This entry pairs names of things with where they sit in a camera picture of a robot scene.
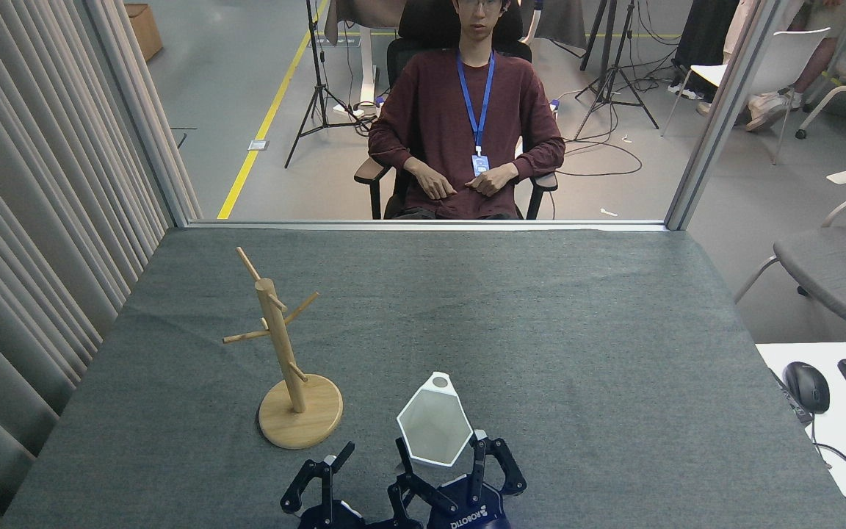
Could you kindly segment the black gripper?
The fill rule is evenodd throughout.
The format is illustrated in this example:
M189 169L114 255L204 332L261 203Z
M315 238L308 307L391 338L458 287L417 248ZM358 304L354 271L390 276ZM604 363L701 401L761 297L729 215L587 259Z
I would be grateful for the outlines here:
M369 523L348 503L333 498L333 476L355 451L355 443L347 442L336 456L322 461L305 460L289 488L280 499L280 508L286 514L297 514L302 508L302 494L313 479L320 479L320 503L306 509L299 528L366 528L366 529L422 529L418 520L396 517Z
M404 439L395 439L404 472L388 488L394 515L390 525L418 525L406 511L413 496L431 508L427 528L510 528L502 495L520 495L527 480L504 439L490 439L484 430L474 430L469 444L474 449L472 472L433 488L413 471ZM493 456L504 473L501 492L484 483L485 458Z

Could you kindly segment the person's right hand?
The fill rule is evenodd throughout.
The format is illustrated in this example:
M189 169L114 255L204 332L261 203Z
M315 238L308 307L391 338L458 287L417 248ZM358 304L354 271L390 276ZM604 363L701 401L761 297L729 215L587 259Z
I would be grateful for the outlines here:
M411 159L408 160L406 167L430 200L443 200L457 193L447 178L429 165L417 159Z

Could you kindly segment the person's left hand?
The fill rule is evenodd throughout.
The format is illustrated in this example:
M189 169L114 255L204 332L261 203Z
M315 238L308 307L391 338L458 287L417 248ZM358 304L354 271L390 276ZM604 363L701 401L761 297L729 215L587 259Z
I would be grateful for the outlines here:
M506 163L496 168L480 172L473 180L468 181L466 186L471 190L491 197L503 190L510 181L517 180L519 177L519 170L514 163Z

